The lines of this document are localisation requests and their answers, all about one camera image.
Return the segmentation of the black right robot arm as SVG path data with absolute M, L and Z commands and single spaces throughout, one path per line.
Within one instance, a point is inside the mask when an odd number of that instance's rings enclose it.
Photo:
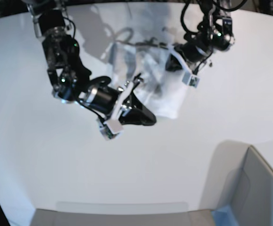
M 102 124 L 112 115 L 120 125 L 153 126 L 157 122 L 155 115 L 134 94 L 143 81 L 140 74 L 134 74 L 126 81 L 132 90 L 123 91 L 110 87 L 108 76 L 90 78 L 91 71 L 80 59 L 75 35 L 67 34 L 69 25 L 75 23 L 68 18 L 64 1 L 25 0 L 24 4 L 31 13 L 35 34 L 41 40 L 55 98 L 67 103 L 76 101 L 96 114 Z

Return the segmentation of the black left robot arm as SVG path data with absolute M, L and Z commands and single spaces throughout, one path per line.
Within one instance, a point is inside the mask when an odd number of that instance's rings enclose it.
M 186 0 L 182 9 L 180 22 L 185 31 L 186 43 L 174 44 L 174 50 L 182 57 L 194 74 L 207 62 L 215 50 L 227 51 L 234 44 L 232 31 L 232 2 L 230 0 L 198 0 L 203 13 L 202 21 L 196 31 L 188 29 L 184 16 L 190 5 Z

